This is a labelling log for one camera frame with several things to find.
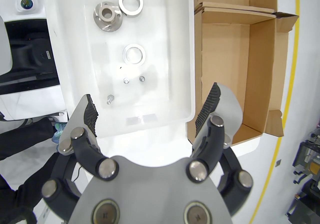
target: metal ring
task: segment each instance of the metal ring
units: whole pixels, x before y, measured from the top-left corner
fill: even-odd
[[[105,10],[111,12],[111,16],[106,18],[104,16]],[[116,31],[122,24],[122,13],[118,6],[111,2],[101,2],[97,4],[93,11],[93,19],[97,26],[103,31]]]
[[[127,59],[127,51],[131,48],[137,48],[141,51],[141,54],[142,54],[142,58],[141,58],[141,61],[139,61],[138,63],[136,64],[133,64],[133,63],[130,63]],[[129,45],[127,45],[124,49],[123,49],[123,53],[122,53],[122,57],[123,57],[123,60],[124,62],[127,64],[127,65],[135,65],[135,66],[140,66],[144,63],[144,61],[146,60],[146,53],[145,53],[145,50],[144,48],[139,45],[139,44],[136,44],[136,43],[131,43]]]
[[[199,201],[194,201],[194,202],[191,202],[189,205],[186,206],[185,210],[184,210],[184,223],[185,224],[190,224],[189,220],[188,220],[188,211],[192,208],[192,207],[199,207],[201,208],[204,213],[206,214],[206,217],[207,217],[207,221],[205,224],[210,224],[211,223],[211,216],[210,216],[210,212],[209,210],[206,208],[206,206],[199,202]]]
[[[141,13],[142,8],[143,8],[143,0],[137,0],[137,1],[139,3],[139,7],[135,11],[129,11],[128,9],[126,9],[125,6],[123,5],[123,0],[119,0],[119,7],[120,7],[121,11],[124,14],[126,14],[128,17],[135,17]]]

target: textured gripper pad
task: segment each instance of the textured gripper pad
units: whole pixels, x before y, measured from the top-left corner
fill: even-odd
[[[97,137],[95,132],[95,125],[98,118],[98,112],[89,94],[87,94],[87,99],[88,99],[88,105],[85,108],[85,112],[83,115],[83,122],[89,127],[89,129],[92,131],[95,137]]]
[[[217,85],[217,83],[214,83],[207,99],[205,100],[205,103],[203,104],[203,107],[197,116],[197,119],[195,121],[195,135],[197,136],[200,129],[202,128],[203,124],[207,120],[209,114],[217,108],[217,105],[220,100],[220,88]]]

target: white machine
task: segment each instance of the white machine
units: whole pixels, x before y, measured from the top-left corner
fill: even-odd
[[[43,0],[0,0],[0,120],[67,121]]]

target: hex bolt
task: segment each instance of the hex bolt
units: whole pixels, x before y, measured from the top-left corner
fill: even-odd
[[[42,196],[44,198],[51,197],[57,190],[57,183],[55,180],[48,180],[44,183],[41,189]]]
[[[208,176],[208,172],[205,165],[197,160],[194,160],[190,163],[189,172],[191,177],[197,182],[204,181]]]
[[[110,105],[111,104],[111,102],[113,101],[115,99],[115,97],[113,96],[113,95],[108,95],[108,97],[107,97],[107,105]]]

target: yellow line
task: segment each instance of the yellow line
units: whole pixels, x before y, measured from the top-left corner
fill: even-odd
[[[299,16],[300,15],[300,0],[296,0],[296,14]],[[294,45],[293,45],[293,55],[292,55],[292,65],[291,65],[291,72],[290,72],[290,81],[289,81],[289,88],[288,88],[288,94],[287,94],[287,100],[286,100],[286,104],[285,104],[285,108],[284,108],[284,113],[283,113],[283,117],[282,117],[282,127],[284,129],[284,127],[286,126],[286,122],[287,122],[287,117],[288,117],[288,112],[289,112],[289,106],[290,106],[290,101],[291,101],[291,96],[292,96],[292,89],[294,87],[294,80],[295,80],[295,73],[296,73],[296,66],[297,66],[297,56],[298,56],[298,43],[299,43],[299,26],[300,26],[300,22],[299,19],[297,20],[296,24],[295,24],[295,33],[294,33]],[[279,152],[279,148],[280,148],[280,144],[281,144],[281,140],[282,137],[278,138],[277,140],[277,144],[275,146],[274,149],[274,153],[273,153],[273,157],[272,157],[272,161],[270,164],[270,168],[268,171],[268,175],[266,177],[260,198],[258,200],[257,206],[255,208],[255,211],[253,212],[253,215],[250,219],[249,224],[251,224],[258,212],[258,209],[260,207],[260,204],[262,202],[262,199],[264,197],[265,194],[265,190],[268,187],[269,181],[270,181],[270,177],[273,171],[273,168],[275,166],[275,162],[278,156],[278,152]]]

